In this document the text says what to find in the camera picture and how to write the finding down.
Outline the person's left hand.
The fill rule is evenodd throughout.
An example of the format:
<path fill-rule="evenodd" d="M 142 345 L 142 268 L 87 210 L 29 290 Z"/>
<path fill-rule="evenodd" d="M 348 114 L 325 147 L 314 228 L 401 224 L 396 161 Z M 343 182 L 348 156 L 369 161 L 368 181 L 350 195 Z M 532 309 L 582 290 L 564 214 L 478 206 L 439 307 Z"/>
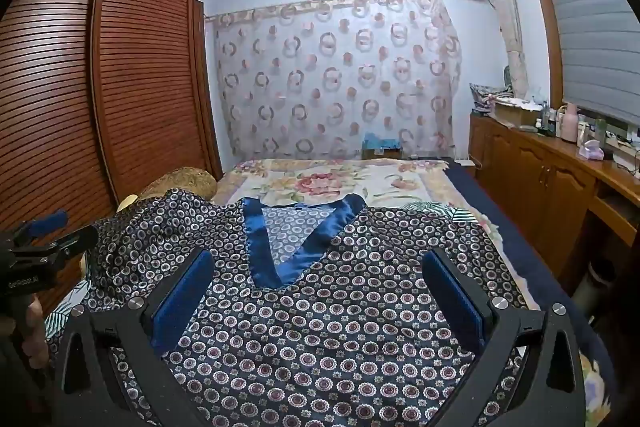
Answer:
<path fill-rule="evenodd" d="M 32 301 L 26 310 L 23 335 L 22 349 L 28 358 L 29 365 L 33 369 L 44 369 L 49 363 L 49 346 L 42 306 L 37 296 L 32 296 Z"/>

